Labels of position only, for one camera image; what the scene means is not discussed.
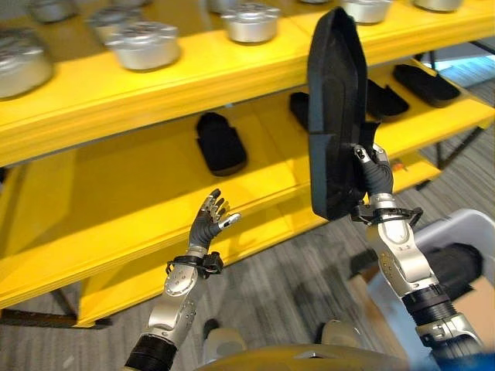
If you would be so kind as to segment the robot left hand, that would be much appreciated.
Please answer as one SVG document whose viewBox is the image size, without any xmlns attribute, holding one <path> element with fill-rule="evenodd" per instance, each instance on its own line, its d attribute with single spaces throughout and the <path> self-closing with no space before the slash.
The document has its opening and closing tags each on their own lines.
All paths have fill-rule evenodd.
<svg viewBox="0 0 495 371">
<path fill-rule="evenodd" d="M 228 201 L 214 189 L 203 201 L 189 231 L 188 248 L 201 248 L 208 251 L 211 241 L 223 230 L 241 219 L 240 213 L 229 214 Z"/>
</svg>

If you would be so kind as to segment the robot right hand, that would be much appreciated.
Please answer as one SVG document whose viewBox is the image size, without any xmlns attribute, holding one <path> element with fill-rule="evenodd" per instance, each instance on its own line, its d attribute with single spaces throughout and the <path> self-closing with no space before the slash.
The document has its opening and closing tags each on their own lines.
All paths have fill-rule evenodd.
<svg viewBox="0 0 495 371">
<path fill-rule="evenodd" d="M 394 179 L 387 153 L 377 144 L 373 144 L 371 149 L 372 155 L 361 145 L 353 147 L 353 153 L 363 170 L 367 194 L 392 194 Z"/>
</svg>

